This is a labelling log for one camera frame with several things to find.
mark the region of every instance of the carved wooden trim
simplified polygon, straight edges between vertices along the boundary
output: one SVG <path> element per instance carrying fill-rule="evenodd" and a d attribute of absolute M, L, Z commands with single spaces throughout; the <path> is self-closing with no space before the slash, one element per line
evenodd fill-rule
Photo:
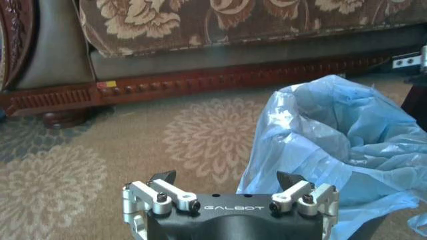
<path fill-rule="evenodd" d="M 234 66 L 16 91 L 0 94 L 0 105 L 8 116 L 25 116 L 215 90 L 308 82 L 330 74 L 363 72 L 387 62 L 391 56 L 392 53 L 386 52 L 371 56 Z"/>
<path fill-rule="evenodd" d="M 115 87 L 99 87 L 103 101 L 110 104 L 142 101 L 154 96 L 176 96 L 240 87 L 262 87 L 272 84 L 304 82 L 328 74 L 362 70 L 391 58 L 384 56 L 338 59 L 330 62 L 279 63 L 204 70 L 199 74 L 171 74 L 123 79 Z"/>
<path fill-rule="evenodd" d="M 35 35 L 33 0 L 0 0 L 0 15 L 5 46 L 3 89 L 11 87 L 29 55 Z"/>

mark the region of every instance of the wooden sofa leg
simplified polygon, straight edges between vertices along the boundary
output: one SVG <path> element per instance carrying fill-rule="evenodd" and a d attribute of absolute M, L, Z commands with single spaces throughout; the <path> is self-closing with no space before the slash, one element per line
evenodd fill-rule
<path fill-rule="evenodd" d="M 427 87 L 414 86 L 404 103 L 403 110 L 410 114 L 418 122 L 418 125 L 427 131 Z"/>
<path fill-rule="evenodd" d="M 68 129 L 83 124 L 89 118 L 89 109 L 73 109 L 43 114 L 44 126 L 48 129 Z"/>

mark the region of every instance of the black screw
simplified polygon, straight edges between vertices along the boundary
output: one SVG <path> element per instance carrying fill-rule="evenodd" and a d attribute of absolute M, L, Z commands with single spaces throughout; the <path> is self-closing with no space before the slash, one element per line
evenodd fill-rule
<path fill-rule="evenodd" d="M 282 211 L 280 205 L 276 202 L 272 202 L 270 204 L 270 210 L 272 211 L 274 214 L 280 214 L 280 211 Z"/>
<path fill-rule="evenodd" d="M 314 204 L 315 203 L 315 198 L 310 194 L 306 194 L 302 196 L 302 200 L 306 204 Z"/>
<path fill-rule="evenodd" d="M 158 203 L 164 203 L 168 200 L 168 195 L 164 192 L 158 194 Z"/>
<path fill-rule="evenodd" d="M 200 210 L 202 204 L 198 200 L 190 202 L 190 213 L 196 214 Z"/>

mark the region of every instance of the wooden sofa arm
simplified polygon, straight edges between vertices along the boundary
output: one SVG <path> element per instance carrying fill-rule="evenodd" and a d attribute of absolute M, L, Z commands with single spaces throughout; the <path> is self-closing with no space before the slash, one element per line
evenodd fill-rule
<path fill-rule="evenodd" d="M 35 1 L 0 1 L 5 60 L 3 90 L 11 88 L 23 70 L 35 37 Z"/>

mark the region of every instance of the leather sofa base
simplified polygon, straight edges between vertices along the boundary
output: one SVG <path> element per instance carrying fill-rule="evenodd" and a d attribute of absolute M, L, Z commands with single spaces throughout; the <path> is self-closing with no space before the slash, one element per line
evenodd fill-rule
<path fill-rule="evenodd" d="M 250 64 L 0 93 L 8 116 L 28 116 L 150 101 L 210 91 L 307 82 L 330 74 L 362 73 L 420 46 L 354 56 Z"/>

